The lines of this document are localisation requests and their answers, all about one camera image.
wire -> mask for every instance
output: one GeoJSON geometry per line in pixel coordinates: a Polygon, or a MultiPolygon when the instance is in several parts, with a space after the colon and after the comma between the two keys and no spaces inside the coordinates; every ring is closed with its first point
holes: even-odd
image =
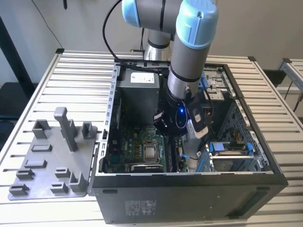
{"type": "Polygon", "coordinates": [[[205,93],[206,93],[206,96],[207,96],[207,98],[208,98],[210,107],[211,107],[211,109],[212,109],[211,116],[213,116],[213,115],[214,115],[214,106],[213,106],[212,100],[211,100],[211,98],[210,98],[210,96],[209,96],[209,93],[208,93],[208,91],[207,91],[207,88],[205,87],[205,84],[204,84],[202,78],[201,78],[201,83],[202,83],[202,86],[203,86],[204,91],[205,91],[205,93]]]}
{"type": "Polygon", "coordinates": [[[192,160],[199,160],[198,158],[189,157],[192,160]]]}
{"type": "Polygon", "coordinates": [[[293,110],[293,112],[295,112],[296,110],[297,110],[297,108],[298,108],[298,105],[299,105],[299,101],[297,101],[297,103],[295,104],[295,106],[294,106],[294,110],[293,110]]]}
{"type": "Polygon", "coordinates": [[[122,61],[120,58],[117,57],[117,55],[115,55],[115,53],[113,52],[113,50],[110,48],[108,42],[107,42],[107,39],[106,39],[106,36],[105,36],[105,28],[106,28],[106,23],[108,21],[108,18],[110,16],[110,14],[113,12],[113,10],[116,8],[116,6],[122,2],[122,0],[117,0],[112,6],[111,8],[109,9],[108,13],[106,14],[105,16],[105,19],[104,19],[104,22],[103,22],[103,26],[102,26],[102,36],[103,36],[103,40],[104,40],[104,43],[106,45],[106,47],[108,48],[108,51],[112,54],[112,56],[114,57],[114,59],[116,61],[122,61]]]}
{"type": "Polygon", "coordinates": [[[141,44],[140,44],[140,51],[144,51],[143,49],[143,37],[144,37],[144,30],[145,28],[142,28],[142,32],[141,32],[141,44]]]}
{"type": "Polygon", "coordinates": [[[194,157],[191,157],[191,156],[189,156],[189,155],[185,155],[185,154],[183,154],[183,153],[181,153],[180,156],[183,157],[183,158],[190,158],[190,159],[192,159],[192,160],[199,160],[198,158],[194,158],[194,157]]]}
{"type": "Polygon", "coordinates": [[[35,4],[34,0],[31,0],[31,1],[32,1],[32,3],[34,4],[34,6],[36,7],[36,9],[38,10],[38,12],[40,13],[40,15],[41,15],[42,19],[44,20],[44,22],[45,22],[45,24],[46,24],[48,30],[50,30],[50,32],[53,34],[53,36],[54,36],[55,39],[57,40],[58,44],[61,46],[61,48],[63,48],[62,45],[61,45],[61,43],[60,43],[60,41],[59,41],[58,38],[56,37],[56,35],[53,33],[53,31],[51,30],[51,28],[48,26],[48,24],[47,24],[45,18],[43,17],[43,15],[42,15],[41,11],[39,10],[38,6],[35,4]]]}
{"type": "Polygon", "coordinates": [[[208,126],[208,130],[209,130],[210,134],[212,135],[212,138],[214,139],[214,141],[217,142],[218,140],[214,135],[213,128],[211,126],[208,126]]]}
{"type": "Polygon", "coordinates": [[[293,84],[293,82],[290,82],[290,85],[289,85],[289,87],[288,87],[288,90],[286,91],[286,95],[285,95],[285,97],[284,97],[284,100],[286,100],[286,97],[287,97],[287,95],[288,95],[289,89],[290,89],[290,87],[292,86],[292,84],[293,84]]]}

black cable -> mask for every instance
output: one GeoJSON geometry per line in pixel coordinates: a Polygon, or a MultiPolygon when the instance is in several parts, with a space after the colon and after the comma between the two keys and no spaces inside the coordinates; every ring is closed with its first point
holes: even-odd
{"type": "Polygon", "coordinates": [[[211,116],[213,116],[213,115],[214,115],[214,106],[213,106],[212,100],[211,100],[211,98],[210,98],[210,96],[209,96],[209,93],[208,93],[208,91],[207,91],[207,88],[205,87],[205,84],[204,84],[204,82],[203,82],[202,79],[201,79],[201,83],[202,83],[202,86],[203,86],[204,91],[205,91],[205,93],[206,93],[206,96],[207,96],[207,98],[208,98],[210,107],[211,107],[211,109],[212,109],[211,116]]]}
{"type": "Polygon", "coordinates": [[[293,110],[293,112],[295,112],[296,110],[297,110],[297,108],[298,108],[298,105],[299,105],[299,101],[297,101],[297,103],[295,104],[295,106],[294,106],[294,110],[293,110]]]}
{"type": "Polygon", "coordinates": [[[32,3],[34,4],[34,6],[36,7],[36,9],[38,10],[38,12],[40,13],[40,15],[41,15],[42,19],[44,20],[44,22],[45,22],[45,24],[46,24],[48,30],[50,30],[50,32],[53,34],[53,36],[55,37],[55,39],[57,40],[57,42],[59,43],[59,45],[61,46],[61,48],[63,48],[62,45],[61,45],[61,43],[59,42],[58,38],[56,37],[56,35],[53,33],[53,31],[51,30],[51,28],[48,26],[48,24],[47,24],[45,18],[43,17],[42,13],[40,12],[38,6],[35,4],[34,0],[31,0],[31,1],[32,1],[32,3]]]}
{"type": "Polygon", "coordinates": [[[199,160],[198,158],[189,157],[192,160],[199,160]]]}
{"type": "Polygon", "coordinates": [[[105,16],[105,20],[104,20],[104,22],[103,22],[103,27],[102,27],[102,36],[103,36],[104,43],[105,43],[106,47],[108,48],[109,52],[110,52],[110,53],[112,54],[112,56],[114,57],[114,59],[115,59],[116,61],[119,61],[119,62],[121,62],[122,59],[118,58],[117,55],[115,55],[115,53],[113,52],[113,50],[110,48],[110,46],[109,46],[109,44],[108,44],[108,42],[107,42],[106,36],[105,36],[105,28],[106,28],[106,23],[107,23],[107,21],[108,21],[108,18],[109,18],[109,16],[110,16],[110,14],[113,12],[113,10],[116,8],[116,6],[117,6],[120,2],[122,2],[122,0],[117,0],[117,1],[111,6],[111,8],[109,9],[108,13],[107,13],[106,16],[105,16]]]}
{"type": "Polygon", "coordinates": [[[292,86],[292,84],[293,84],[293,82],[290,82],[290,85],[289,85],[289,87],[288,87],[288,90],[286,91],[286,95],[285,95],[285,97],[284,97],[284,100],[286,100],[286,97],[287,97],[287,95],[288,95],[289,89],[290,89],[290,87],[292,86]]]}
{"type": "Polygon", "coordinates": [[[145,28],[142,28],[142,32],[141,32],[141,44],[140,44],[140,51],[144,51],[143,49],[143,37],[144,37],[144,30],[145,28]]]}

light blue joint cap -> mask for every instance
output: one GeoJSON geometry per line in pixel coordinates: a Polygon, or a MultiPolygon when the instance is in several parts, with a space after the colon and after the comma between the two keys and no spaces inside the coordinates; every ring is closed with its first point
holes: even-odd
{"type": "Polygon", "coordinates": [[[123,0],[122,14],[125,22],[132,26],[140,27],[136,0],[123,0]]]}
{"type": "Polygon", "coordinates": [[[211,0],[183,0],[176,31],[184,45],[201,50],[211,44],[216,33],[219,12],[211,0]]]}

label sticker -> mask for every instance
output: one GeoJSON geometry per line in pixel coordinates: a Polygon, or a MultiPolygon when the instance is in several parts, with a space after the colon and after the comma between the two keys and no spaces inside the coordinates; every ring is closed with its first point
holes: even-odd
{"type": "Polygon", "coordinates": [[[131,74],[131,83],[154,84],[155,78],[154,78],[153,73],[133,72],[131,74]]]}
{"type": "Polygon", "coordinates": [[[153,216],[157,206],[156,200],[126,200],[125,211],[127,216],[153,216]]]}

aluminum table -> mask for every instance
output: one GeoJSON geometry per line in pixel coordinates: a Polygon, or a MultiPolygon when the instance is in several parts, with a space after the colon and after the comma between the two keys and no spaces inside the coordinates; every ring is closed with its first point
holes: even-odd
{"type": "MultiPolygon", "coordinates": [[[[120,53],[118,57],[141,59],[142,55],[120,53]]],[[[8,193],[34,136],[31,130],[35,120],[47,119],[55,126],[58,123],[53,111],[65,106],[68,118],[76,126],[92,121],[98,131],[103,131],[113,62],[105,52],[64,51],[54,56],[0,152],[0,223],[10,227],[107,226],[95,197],[9,201],[8,193]]],[[[226,63],[230,67],[289,186],[247,221],[137,225],[302,227],[303,125],[256,61],[248,57],[209,56],[207,62],[226,63]]]]}

